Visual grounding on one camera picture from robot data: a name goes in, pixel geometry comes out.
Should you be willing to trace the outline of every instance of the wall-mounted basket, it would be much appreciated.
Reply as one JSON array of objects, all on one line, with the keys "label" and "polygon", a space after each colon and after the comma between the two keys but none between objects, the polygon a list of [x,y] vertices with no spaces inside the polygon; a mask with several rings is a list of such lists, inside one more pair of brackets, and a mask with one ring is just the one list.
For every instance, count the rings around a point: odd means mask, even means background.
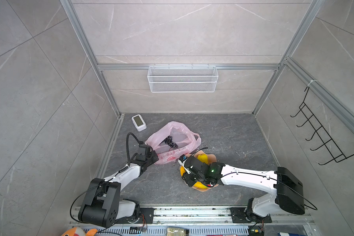
[{"label": "wall-mounted basket", "polygon": [[214,92],[218,80],[215,66],[150,66],[151,92]]}]

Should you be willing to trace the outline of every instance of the black metal hook rack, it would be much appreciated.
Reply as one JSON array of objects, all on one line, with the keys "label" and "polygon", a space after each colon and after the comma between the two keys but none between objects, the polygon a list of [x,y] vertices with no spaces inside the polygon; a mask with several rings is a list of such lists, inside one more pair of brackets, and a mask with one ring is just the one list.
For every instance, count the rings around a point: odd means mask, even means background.
[{"label": "black metal hook rack", "polygon": [[[333,140],[333,138],[331,137],[331,135],[326,131],[326,129],[324,128],[324,126],[321,124],[321,122],[317,119],[317,117],[313,114],[313,112],[311,111],[311,109],[307,106],[307,104],[305,103],[305,98],[307,97],[307,94],[308,94],[308,91],[310,90],[310,88],[309,87],[306,87],[305,88],[305,96],[304,96],[304,99],[303,99],[303,102],[302,102],[302,104],[299,106],[299,111],[297,112],[297,114],[295,115],[295,116],[297,116],[300,112],[301,113],[303,113],[303,115],[306,117],[306,121],[302,124],[302,125],[297,125],[297,127],[302,127],[303,125],[305,125],[307,122],[312,126],[312,128],[315,130],[314,132],[313,132],[313,135],[312,135],[312,137],[310,138],[310,139],[306,139],[307,141],[310,141],[310,140],[312,140],[312,138],[313,138],[313,136],[315,135],[315,134],[317,134],[318,135],[318,137],[320,138],[320,140],[321,140],[321,142],[322,142],[322,144],[318,147],[318,148],[316,148],[316,149],[311,149],[311,151],[316,151],[317,149],[319,149],[319,148],[321,148],[322,146],[325,146],[326,147],[326,149],[328,150],[328,152],[330,153],[330,155],[331,155],[331,157],[332,157],[332,159],[331,160],[329,160],[329,161],[327,161],[326,163],[323,163],[323,164],[321,164],[321,163],[319,163],[319,165],[325,165],[325,164],[328,164],[328,163],[330,163],[331,161],[335,161],[335,162],[341,162],[341,161],[343,161],[343,160],[346,160],[346,159],[348,159],[349,157],[352,157],[352,156],[354,156],[354,154],[352,154],[352,155],[350,155],[350,156],[346,156],[343,152],[342,152],[342,150],[340,149],[340,147],[338,147],[338,145],[336,144],[336,142]],[[310,112],[311,112],[311,116],[307,116],[305,113],[304,113],[304,111],[302,110],[304,107],[306,107]],[[320,127],[319,128],[315,128],[314,126],[313,126],[313,124],[311,123],[311,121],[310,121],[310,119],[311,118],[315,118],[316,120],[317,120],[317,122],[320,124]],[[323,129],[323,130],[325,130],[325,132],[326,132],[326,134],[329,136],[329,140],[327,140],[326,142],[324,142],[324,140],[322,139],[322,137],[320,136],[320,134],[318,133],[318,131],[320,130],[320,129]],[[329,143],[330,141],[332,141],[335,145],[336,145],[336,147],[338,148],[338,150],[340,151],[340,155],[338,155],[338,156],[336,156],[336,157],[334,157],[333,156],[333,154],[332,154],[332,152],[329,150],[329,148],[327,147],[327,143]],[[339,157],[341,157],[341,156],[344,156],[344,158],[343,159],[341,159],[341,160],[337,160],[337,158],[339,158]]]}]

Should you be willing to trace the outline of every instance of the black cable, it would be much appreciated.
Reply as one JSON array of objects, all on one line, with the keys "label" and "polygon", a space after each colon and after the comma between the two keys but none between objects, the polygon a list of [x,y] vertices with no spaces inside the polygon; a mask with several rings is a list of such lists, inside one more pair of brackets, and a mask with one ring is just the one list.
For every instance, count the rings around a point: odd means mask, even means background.
[{"label": "black cable", "polygon": [[73,216],[72,216],[72,207],[74,206],[74,203],[76,202],[76,200],[79,198],[79,197],[81,197],[81,195],[83,195],[84,193],[86,193],[86,192],[88,192],[88,191],[90,191],[90,190],[92,190],[92,189],[94,189],[94,188],[96,188],[96,187],[98,187],[98,186],[100,186],[101,184],[99,184],[99,185],[97,185],[97,186],[94,186],[94,187],[91,187],[90,189],[88,189],[87,191],[84,191],[84,192],[82,192],[79,196],[77,196],[76,197],[76,199],[73,201],[73,203],[71,204],[71,207],[69,208],[69,216],[72,218],[72,220],[74,220],[74,221],[76,221],[76,222],[79,222],[79,223],[84,223],[84,224],[88,224],[88,223],[86,223],[86,222],[84,222],[84,221],[80,221],[80,220],[76,220]]},{"label": "black cable", "polygon": [[110,234],[116,234],[116,235],[122,236],[122,235],[119,234],[119,233],[103,232],[103,231],[107,230],[108,228],[104,228],[103,230],[97,231],[96,233],[110,233]]},{"label": "black cable", "polygon": [[250,231],[253,229],[253,227],[256,225],[256,224],[259,224],[261,221],[259,220],[259,221],[257,221],[254,225],[252,225],[250,228],[249,228],[249,230],[248,230],[248,233],[250,233]]},{"label": "black cable", "polygon": [[208,148],[208,147],[198,149],[196,152],[194,152],[194,153],[193,153],[193,154],[191,154],[190,156],[193,156],[193,157],[194,157],[194,155],[195,155],[197,152],[199,152],[200,150],[203,150],[203,149],[207,149],[207,148]]},{"label": "black cable", "polygon": [[134,139],[138,142],[138,144],[140,145],[141,142],[139,141],[139,139],[133,134],[133,133],[128,133],[126,136],[126,154],[127,154],[127,165],[130,166],[130,151],[129,151],[129,137],[130,135],[132,135],[134,137]]},{"label": "black cable", "polygon": [[[231,172],[231,173],[228,173],[228,174],[223,175],[222,178],[223,178],[224,176],[229,175],[229,174],[236,174],[236,173],[240,173],[240,174],[251,174],[251,175],[256,175],[256,176],[261,176],[261,177],[267,178],[267,177],[264,176],[264,175],[253,174],[253,173],[246,173],[246,172]],[[275,181],[277,181],[278,183],[281,183],[281,184],[283,184],[284,186],[288,187],[289,189],[291,189],[292,191],[294,191],[296,194],[298,194],[299,196],[301,196],[304,200],[306,200],[307,202],[309,202],[314,208],[312,208],[312,207],[307,206],[307,205],[304,204],[306,207],[309,207],[309,208],[311,208],[311,209],[313,209],[313,210],[315,210],[315,211],[318,210],[317,207],[316,207],[315,205],[313,205],[312,202],[310,202],[307,198],[303,197],[300,193],[298,193],[297,191],[295,191],[294,189],[292,189],[290,186],[286,185],[285,183],[280,182],[279,180],[273,179],[273,178],[271,178],[271,177],[269,177],[269,179],[275,180]]]}]

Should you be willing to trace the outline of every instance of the aluminum rail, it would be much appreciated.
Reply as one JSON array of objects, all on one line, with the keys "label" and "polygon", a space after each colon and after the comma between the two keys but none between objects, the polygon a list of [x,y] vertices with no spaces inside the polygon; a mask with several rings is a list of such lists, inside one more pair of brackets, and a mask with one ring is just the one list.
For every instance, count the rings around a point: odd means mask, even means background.
[{"label": "aluminum rail", "polygon": [[279,64],[98,64],[99,70],[148,70],[150,66],[215,66],[217,69],[272,69],[278,70]]}]

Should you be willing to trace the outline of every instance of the white digital clock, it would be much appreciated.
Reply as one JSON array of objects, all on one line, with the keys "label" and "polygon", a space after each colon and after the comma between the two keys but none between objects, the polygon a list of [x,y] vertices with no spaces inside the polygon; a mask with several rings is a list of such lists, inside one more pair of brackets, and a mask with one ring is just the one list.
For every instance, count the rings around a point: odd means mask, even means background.
[{"label": "white digital clock", "polygon": [[145,130],[147,128],[146,123],[144,122],[143,118],[141,115],[136,115],[131,117],[132,123],[135,125],[135,128],[137,129],[137,131],[142,131]]}]

